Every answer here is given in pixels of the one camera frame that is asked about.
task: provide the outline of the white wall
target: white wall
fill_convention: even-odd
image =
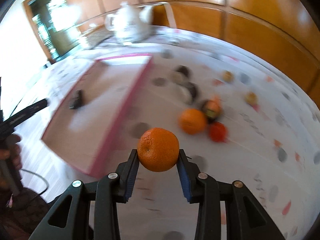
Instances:
[[[26,92],[30,78],[47,62],[28,22],[23,1],[16,0],[0,23],[1,109],[5,116]]]

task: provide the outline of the black cable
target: black cable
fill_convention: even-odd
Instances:
[[[49,182],[44,178],[42,177],[41,175],[39,175],[38,173],[35,173],[33,171],[29,171],[29,170],[26,170],[26,169],[21,169],[21,171],[24,171],[24,172],[27,172],[27,173],[30,173],[32,175],[35,175],[37,177],[39,177],[40,179],[42,179],[42,181],[46,184],[46,188],[40,192],[39,194],[35,195],[33,198],[31,198],[26,204],[24,204],[23,206],[21,207],[18,207],[18,208],[12,208],[13,210],[22,210],[24,209],[27,205],[29,205],[32,201],[34,201],[36,198],[40,197],[43,193],[45,193],[48,188],[49,188]]]
[[[20,104],[20,102],[22,101],[23,98],[21,98],[21,100],[19,101],[19,103],[16,105],[16,107],[13,109],[13,111],[11,112],[10,116],[11,117],[13,115],[13,112],[17,109],[18,105]]]

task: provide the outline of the red tomato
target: red tomato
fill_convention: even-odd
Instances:
[[[209,137],[214,142],[225,142],[228,136],[228,128],[220,122],[214,122],[209,128]]]

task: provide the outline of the table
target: table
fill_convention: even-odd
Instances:
[[[48,69],[41,81],[42,95],[52,103],[41,112],[43,121],[50,120],[94,59],[129,53],[153,54],[154,66],[122,124],[106,173],[126,161],[145,130],[168,129],[201,171],[223,182],[243,181],[287,239],[302,239],[320,211],[320,111],[293,81],[243,49],[198,33],[157,26],[142,43],[116,46],[111,38]],[[220,122],[229,129],[227,143],[214,143],[206,133],[190,136],[180,130],[177,118],[190,106],[179,99],[176,85],[168,78],[178,65],[191,69],[191,82],[201,90],[191,107],[198,108],[213,93],[221,96]],[[234,73],[233,83],[222,81],[224,70]],[[244,102],[248,91],[258,95],[259,107]],[[57,169],[64,165],[53,161]],[[73,170],[68,177],[93,180]],[[118,205],[118,215],[123,239],[193,239],[197,205],[183,197],[176,168],[152,173],[140,166],[132,198],[125,206]],[[225,239],[223,203],[221,223]]]

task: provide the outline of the pink tray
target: pink tray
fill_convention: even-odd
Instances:
[[[112,141],[151,63],[151,54],[96,60],[61,101],[42,141],[82,173],[104,176]],[[85,105],[70,110],[78,89],[84,92]]]

